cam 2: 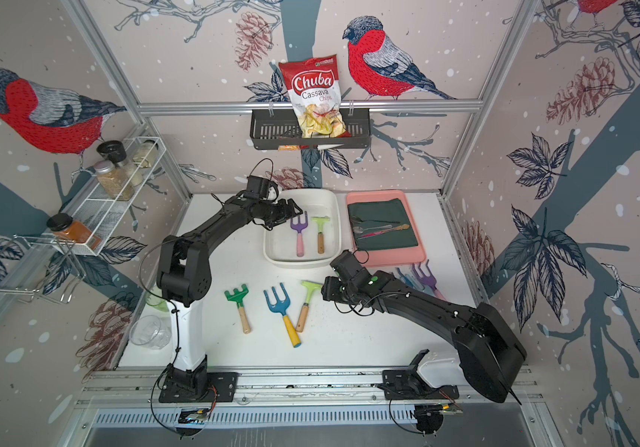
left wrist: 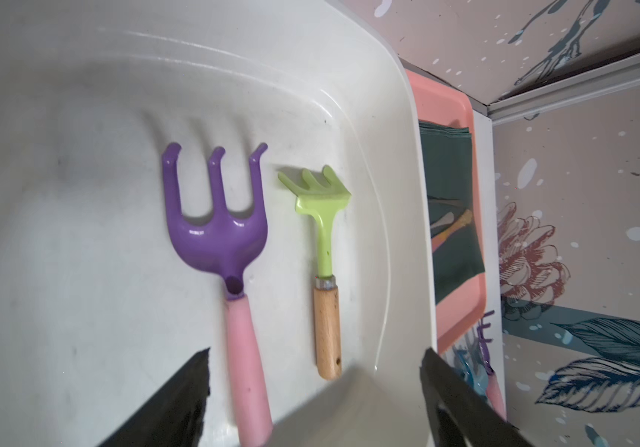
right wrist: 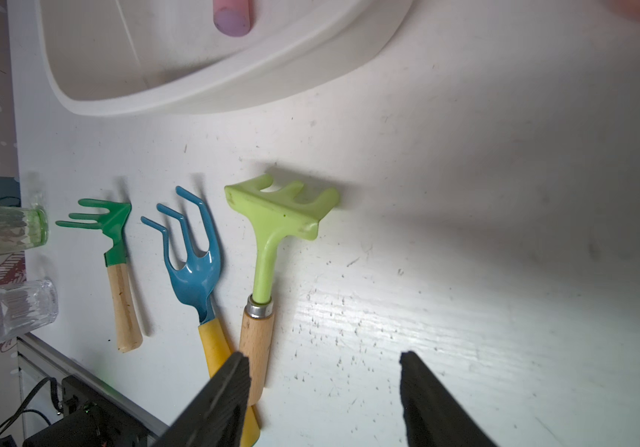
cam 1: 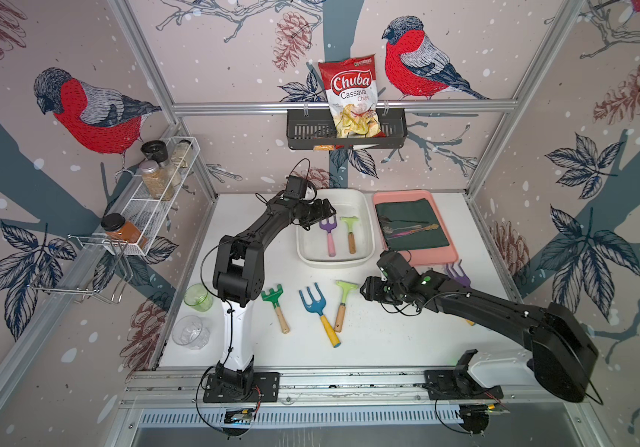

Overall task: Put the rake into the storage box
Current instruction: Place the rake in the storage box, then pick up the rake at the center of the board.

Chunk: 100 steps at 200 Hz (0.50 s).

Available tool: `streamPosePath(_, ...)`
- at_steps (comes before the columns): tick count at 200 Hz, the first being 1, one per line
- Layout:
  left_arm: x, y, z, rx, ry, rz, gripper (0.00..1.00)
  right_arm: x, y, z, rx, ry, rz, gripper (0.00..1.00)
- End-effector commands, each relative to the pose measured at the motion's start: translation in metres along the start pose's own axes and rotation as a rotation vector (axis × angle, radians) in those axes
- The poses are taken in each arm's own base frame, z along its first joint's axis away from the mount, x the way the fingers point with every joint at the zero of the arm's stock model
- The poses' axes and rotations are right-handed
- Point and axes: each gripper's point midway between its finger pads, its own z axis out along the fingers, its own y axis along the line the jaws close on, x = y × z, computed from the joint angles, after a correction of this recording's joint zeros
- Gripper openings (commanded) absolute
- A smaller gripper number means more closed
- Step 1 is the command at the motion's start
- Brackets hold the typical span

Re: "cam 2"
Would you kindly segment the light green rake wooden handle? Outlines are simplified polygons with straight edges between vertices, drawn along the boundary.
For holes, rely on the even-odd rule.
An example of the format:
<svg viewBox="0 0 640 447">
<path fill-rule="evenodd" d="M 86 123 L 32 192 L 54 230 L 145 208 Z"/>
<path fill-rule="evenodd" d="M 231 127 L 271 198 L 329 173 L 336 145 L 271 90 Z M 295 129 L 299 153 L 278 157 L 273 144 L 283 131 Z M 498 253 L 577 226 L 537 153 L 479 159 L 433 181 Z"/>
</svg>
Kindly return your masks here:
<svg viewBox="0 0 640 447">
<path fill-rule="evenodd" d="M 297 325 L 296 325 L 296 331 L 298 333 L 302 333 L 305 325 L 306 325 L 306 320 L 309 314 L 309 309 L 310 309 L 310 303 L 312 300 L 312 297 L 314 295 L 315 292 L 320 292 L 323 285 L 321 283 L 318 282 L 314 282 L 314 281 L 309 281 L 309 280 L 302 280 L 301 281 L 301 285 L 305 288 L 306 290 L 306 297 L 305 297 L 305 301 L 301 307 L 301 313 L 299 315 L 298 321 L 297 321 Z"/>
</svg>

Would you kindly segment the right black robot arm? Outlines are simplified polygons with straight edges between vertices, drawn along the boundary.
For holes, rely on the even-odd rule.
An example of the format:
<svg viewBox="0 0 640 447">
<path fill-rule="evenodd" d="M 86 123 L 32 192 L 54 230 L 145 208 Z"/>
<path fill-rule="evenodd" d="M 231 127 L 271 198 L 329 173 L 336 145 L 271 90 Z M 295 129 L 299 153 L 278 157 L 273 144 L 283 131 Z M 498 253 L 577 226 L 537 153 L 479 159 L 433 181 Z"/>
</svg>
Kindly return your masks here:
<svg viewBox="0 0 640 447">
<path fill-rule="evenodd" d="M 468 385 L 481 396 L 503 403 L 514 394 L 527 351 L 495 307 L 458 305 L 417 291 L 383 270 L 369 272 L 347 250 L 330 267 L 324 300 L 405 318 L 452 344 Z"/>
</svg>

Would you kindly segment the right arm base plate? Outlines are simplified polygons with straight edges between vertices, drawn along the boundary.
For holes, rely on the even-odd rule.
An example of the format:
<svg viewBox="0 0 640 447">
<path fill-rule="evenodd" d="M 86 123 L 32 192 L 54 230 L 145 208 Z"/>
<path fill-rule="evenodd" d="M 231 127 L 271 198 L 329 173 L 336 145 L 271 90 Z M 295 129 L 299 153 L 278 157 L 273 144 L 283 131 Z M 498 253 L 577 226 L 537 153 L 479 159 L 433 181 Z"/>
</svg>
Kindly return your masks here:
<svg viewBox="0 0 640 447">
<path fill-rule="evenodd" d="M 413 370 L 383 370 L 381 376 L 377 388 L 387 400 L 457 400 L 460 396 L 458 387 L 432 387 Z"/>
</svg>

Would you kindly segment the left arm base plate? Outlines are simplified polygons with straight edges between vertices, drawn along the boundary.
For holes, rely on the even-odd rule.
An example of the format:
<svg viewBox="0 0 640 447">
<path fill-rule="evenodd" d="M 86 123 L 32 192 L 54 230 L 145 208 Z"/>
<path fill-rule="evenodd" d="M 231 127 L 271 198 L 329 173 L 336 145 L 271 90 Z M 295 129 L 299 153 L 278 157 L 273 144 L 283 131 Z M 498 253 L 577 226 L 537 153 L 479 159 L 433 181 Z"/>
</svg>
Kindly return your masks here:
<svg viewBox="0 0 640 447">
<path fill-rule="evenodd" d="M 163 380 L 159 402 L 232 402 L 238 377 L 236 372 L 191 372 L 173 368 Z"/>
</svg>

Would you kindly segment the purple fork pink handle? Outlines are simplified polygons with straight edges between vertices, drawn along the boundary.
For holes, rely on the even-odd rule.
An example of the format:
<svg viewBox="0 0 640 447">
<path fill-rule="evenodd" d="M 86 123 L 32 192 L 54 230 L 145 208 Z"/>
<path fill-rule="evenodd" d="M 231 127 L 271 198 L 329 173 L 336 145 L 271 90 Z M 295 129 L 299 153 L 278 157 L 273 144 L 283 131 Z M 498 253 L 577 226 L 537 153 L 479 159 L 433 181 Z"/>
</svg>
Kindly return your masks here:
<svg viewBox="0 0 640 447">
<path fill-rule="evenodd" d="M 308 213 L 303 212 L 303 214 L 301 214 L 301 224 L 290 225 L 291 229 L 297 233 L 297 241 L 296 241 L 297 257 L 303 257 L 305 255 L 303 231 L 308 227 L 308 223 L 309 223 Z"/>
</svg>

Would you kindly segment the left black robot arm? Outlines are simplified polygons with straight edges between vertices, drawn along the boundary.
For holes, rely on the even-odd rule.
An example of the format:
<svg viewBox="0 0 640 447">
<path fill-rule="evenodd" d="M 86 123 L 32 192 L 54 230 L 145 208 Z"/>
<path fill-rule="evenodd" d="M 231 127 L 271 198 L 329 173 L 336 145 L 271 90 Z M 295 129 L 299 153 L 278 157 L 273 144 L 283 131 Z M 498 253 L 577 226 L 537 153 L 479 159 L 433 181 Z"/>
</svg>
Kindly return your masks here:
<svg viewBox="0 0 640 447">
<path fill-rule="evenodd" d="M 178 309 L 173 329 L 176 353 L 169 368 L 173 383 L 201 389 L 207 382 L 201 312 L 212 286 L 213 251 L 246 225 L 271 230 L 300 214 L 291 199 L 244 199 L 238 193 L 225 200 L 205 196 L 191 201 L 191 217 L 184 220 L 187 231 L 166 237 L 161 245 L 156 279 L 162 298 Z"/>
</svg>

